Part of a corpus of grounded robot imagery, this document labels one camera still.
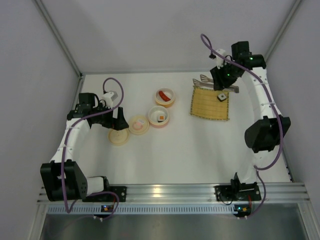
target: yellow mat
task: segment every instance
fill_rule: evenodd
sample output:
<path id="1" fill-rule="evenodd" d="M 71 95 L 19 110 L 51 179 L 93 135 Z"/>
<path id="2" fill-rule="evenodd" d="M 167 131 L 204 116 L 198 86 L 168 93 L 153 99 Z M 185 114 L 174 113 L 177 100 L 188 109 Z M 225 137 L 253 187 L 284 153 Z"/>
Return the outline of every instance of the yellow mat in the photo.
<path id="1" fill-rule="evenodd" d="M 225 101 L 219 101 L 217 96 L 224 93 Z M 207 120 L 229 120 L 229 92 L 193 86 L 190 114 Z"/>

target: gray floor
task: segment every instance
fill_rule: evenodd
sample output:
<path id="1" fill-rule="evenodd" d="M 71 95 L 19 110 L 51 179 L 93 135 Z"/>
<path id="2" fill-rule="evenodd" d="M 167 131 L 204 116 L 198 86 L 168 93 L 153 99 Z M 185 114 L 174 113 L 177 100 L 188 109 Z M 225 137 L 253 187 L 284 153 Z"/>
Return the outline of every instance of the gray floor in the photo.
<path id="1" fill-rule="evenodd" d="M 101 223 L 80 215 L 48 215 L 41 240 L 304 240 L 298 207 L 266 204 L 248 220 L 232 215 L 116 215 Z"/>

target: black square object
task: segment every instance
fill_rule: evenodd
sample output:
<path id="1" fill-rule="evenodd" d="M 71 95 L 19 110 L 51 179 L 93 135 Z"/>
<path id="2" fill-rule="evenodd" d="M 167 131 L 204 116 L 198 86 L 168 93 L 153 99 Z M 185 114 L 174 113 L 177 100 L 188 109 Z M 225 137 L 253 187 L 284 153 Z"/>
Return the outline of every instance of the black square object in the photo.
<path id="1" fill-rule="evenodd" d="M 227 100 L 227 96 L 224 93 L 220 93 L 217 97 L 216 97 L 220 102 L 223 102 L 225 100 Z"/>

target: gray wall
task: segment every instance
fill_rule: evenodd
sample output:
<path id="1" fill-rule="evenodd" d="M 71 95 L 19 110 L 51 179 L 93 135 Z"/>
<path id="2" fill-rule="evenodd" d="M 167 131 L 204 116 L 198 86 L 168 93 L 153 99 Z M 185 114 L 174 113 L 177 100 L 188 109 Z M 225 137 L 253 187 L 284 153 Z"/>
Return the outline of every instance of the gray wall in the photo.
<path id="1" fill-rule="evenodd" d="M 44 0 L 83 72 L 208 70 L 215 48 L 264 54 L 293 0 Z"/>
<path id="2" fill-rule="evenodd" d="M 268 63 L 268 79 L 282 113 L 290 169 L 304 182 L 320 219 L 320 1 L 304 1 Z"/>
<path id="3" fill-rule="evenodd" d="M 27 237 L 77 77 L 31 0 L 0 3 L 0 239 Z"/>

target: beige lid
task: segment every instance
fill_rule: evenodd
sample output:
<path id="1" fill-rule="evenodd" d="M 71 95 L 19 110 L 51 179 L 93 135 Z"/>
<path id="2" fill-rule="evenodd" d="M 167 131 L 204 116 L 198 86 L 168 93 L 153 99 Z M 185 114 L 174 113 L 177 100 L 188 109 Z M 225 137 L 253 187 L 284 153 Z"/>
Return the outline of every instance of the beige lid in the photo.
<path id="1" fill-rule="evenodd" d="M 129 140 L 129 135 L 130 133 L 127 128 L 120 131 L 111 129 L 109 131 L 108 138 L 113 145 L 121 146 Z"/>
<path id="2" fill-rule="evenodd" d="M 129 131 L 135 135 L 145 134 L 149 129 L 149 121 L 143 115 L 133 116 L 128 124 Z"/>

